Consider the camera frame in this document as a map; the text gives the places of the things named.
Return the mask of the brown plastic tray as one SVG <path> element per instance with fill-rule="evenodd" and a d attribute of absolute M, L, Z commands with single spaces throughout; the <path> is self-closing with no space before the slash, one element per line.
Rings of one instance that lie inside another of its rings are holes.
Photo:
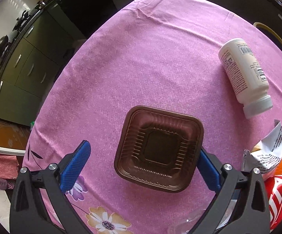
<path fill-rule="evenodd" d="M 134 184 L 181 192 L 192 180 L 203 136 L 203 125 L 193 116 L 135 106 L 126 115 L 114 169 Z"/>

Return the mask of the silver snack wrapper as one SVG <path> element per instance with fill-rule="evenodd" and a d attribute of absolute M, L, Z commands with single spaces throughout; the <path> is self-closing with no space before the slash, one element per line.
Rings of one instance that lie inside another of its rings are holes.
<path fill-rule="evenodd" d="M 254 148 L 244 150 L 241 171 L 249 172 L 253 168 L 260 170 L 263 179 L 266 180 L 275 175 L 276 167 L 282 160 L 282 124 L 274 120 L 273 130 Z"/>

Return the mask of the red soda can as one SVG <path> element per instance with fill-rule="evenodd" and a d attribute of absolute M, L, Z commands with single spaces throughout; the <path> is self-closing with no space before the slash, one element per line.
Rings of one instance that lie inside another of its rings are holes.
<path fill-rule="evenodd" d="M 282 222 L 282 174 L 265 181 L 270 213 L 270 232 Z"/>

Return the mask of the small white plastic bottle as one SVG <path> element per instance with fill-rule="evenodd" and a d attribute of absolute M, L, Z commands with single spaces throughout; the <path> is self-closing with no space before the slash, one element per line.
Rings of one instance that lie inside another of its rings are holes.
<path fill-rule="evenodd" d="M 246 119 L 272 109 L 272 99 L 268 94 L 268 79 L 243 39 L 235 38 L 226 42 L 220 48 L 218 57 L 237 101 L 243 105 Z"/>

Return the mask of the clear plastic water bottle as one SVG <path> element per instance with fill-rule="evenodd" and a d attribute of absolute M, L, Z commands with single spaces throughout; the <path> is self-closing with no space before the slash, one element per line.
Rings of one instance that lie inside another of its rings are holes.
<path fill-rule="evenodd" d="M 228 221 L 230 220 L 232 212 L 235 208 L 236 202 L 237 199 L 230 200 L 230 203 L 216 229 L 224 227 L 228 224 Z M 199 221 L 199 219 L 201 218 L 201 216 L 205 211 L 206 211 L 206 205 L 202 206 L 202 208 L 199 208 L 198 210 L 194 210 L 190 212 L 186 217 L 181 218 L 180 220 L 177 220 L 172 225 L 170 225 L 167 229 L 167 233 L 171 233 L 171 234 L 188 233 L 193 228 L 193 226 L 197 224 L 197 222 Z"/>

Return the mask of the yellow rimmed trash bin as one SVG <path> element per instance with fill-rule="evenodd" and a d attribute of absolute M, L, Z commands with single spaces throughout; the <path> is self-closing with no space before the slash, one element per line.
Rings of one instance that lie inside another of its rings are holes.
<path fill-rule="evenodd" d="M 255 22 L 253 26 L 263 32 L 282 52 L 282 38 L 274 30 L 260 22 Z"/>

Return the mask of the green lower cabinets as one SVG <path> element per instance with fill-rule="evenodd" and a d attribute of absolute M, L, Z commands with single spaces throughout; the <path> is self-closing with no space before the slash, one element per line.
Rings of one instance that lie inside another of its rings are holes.
<path fill-rule="evenodd" d="M 81 38 L 58 4 L 38 12 L 2 63 L 0 119 L 29 126 Z"/>

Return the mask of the small black pot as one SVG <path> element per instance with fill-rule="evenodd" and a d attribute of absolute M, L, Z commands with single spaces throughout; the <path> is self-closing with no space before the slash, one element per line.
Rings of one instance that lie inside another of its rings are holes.
<path fill-rule="evenodd" d="M 18 32 L 21 31 L 23 27 L 28 23 L 29 19 L 30 19 L 29 12 L 24 10 L 21 17 L 16 19 L 17 23 L 13 27 L 13 31 L 18 31 Z"/>

